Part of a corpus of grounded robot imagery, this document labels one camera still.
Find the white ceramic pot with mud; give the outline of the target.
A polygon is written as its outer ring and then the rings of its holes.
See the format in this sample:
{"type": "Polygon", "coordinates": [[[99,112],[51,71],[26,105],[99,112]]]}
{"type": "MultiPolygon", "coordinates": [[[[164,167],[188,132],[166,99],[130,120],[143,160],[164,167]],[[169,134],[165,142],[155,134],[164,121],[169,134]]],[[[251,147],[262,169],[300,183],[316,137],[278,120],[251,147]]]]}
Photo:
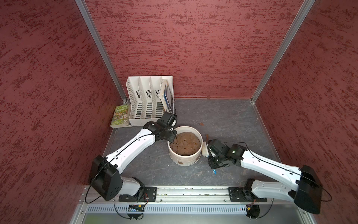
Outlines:
{"type": "Polygon", "coordinates": [[[204,145],[200,132],[189,126],[181,126],[174,131],[177,133],[173,143],[168,142],[171,160],[180,166],[194,165],[200,159],[204,145]]]}

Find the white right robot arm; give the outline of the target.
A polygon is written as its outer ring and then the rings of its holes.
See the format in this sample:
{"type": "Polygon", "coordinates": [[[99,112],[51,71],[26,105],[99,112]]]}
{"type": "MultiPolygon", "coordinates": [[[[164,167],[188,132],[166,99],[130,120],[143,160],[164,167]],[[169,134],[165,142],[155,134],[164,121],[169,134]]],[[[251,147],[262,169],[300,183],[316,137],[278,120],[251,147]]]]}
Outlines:
{"type": "Polygon", "coordinates": [[[229,188],[231,202],[247,202],[254,205],[268,198],[293,202],[300,209],[319,214],[323,202],[323,186],[310,166],[295,167],[268,159],[251,151],[245,142],[220,142],[217,139],[205,143],[202,154],[213,171],[237,166],[263,174],[273,182],[249,178],[243,187],[229,188]]]}

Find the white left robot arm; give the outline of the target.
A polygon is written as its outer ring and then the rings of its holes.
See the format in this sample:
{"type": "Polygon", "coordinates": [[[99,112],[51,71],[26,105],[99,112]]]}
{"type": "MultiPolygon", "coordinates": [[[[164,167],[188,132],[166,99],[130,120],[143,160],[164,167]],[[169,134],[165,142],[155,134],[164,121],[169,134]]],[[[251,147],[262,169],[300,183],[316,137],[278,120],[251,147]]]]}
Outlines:
{"type": "Polygon", "coordinates": [[[177,131],[172,127],[147,122],[140,132],[120,149],[103,157],[97,156],[91,165],[89,185],[105,201],[117,195],[135,196],[144,185],[136,178],[122,177],[125,168],[146,148],[154,143],[166,140],[176,142],[177,131]]]}

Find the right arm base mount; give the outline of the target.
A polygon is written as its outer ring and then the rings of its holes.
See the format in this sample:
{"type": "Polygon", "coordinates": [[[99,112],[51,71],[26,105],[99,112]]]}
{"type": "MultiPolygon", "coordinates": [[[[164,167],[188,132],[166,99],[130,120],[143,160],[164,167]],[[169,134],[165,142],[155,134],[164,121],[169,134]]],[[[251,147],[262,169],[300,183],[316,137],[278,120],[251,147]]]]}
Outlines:
{"type": "Polygon", "coordinates": [[[242,187],[229,187],[228,193],[231,202],[253,203],[253,202],[267,202],[267,198],[258,198],[251,191],[245,190],[242,187]]]}

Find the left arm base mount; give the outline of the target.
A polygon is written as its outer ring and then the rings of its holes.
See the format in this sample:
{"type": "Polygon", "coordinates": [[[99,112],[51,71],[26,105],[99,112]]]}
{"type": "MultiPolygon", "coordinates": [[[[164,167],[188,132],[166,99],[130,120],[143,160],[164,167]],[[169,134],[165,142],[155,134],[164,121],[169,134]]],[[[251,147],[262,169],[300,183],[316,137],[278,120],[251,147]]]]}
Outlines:
{"type": "Polygon", "coordinates": [[[155,202],[157,196],[157,187],[141,187],[139,191],[134,195],[120,195],[119,202],[155,202]]]}

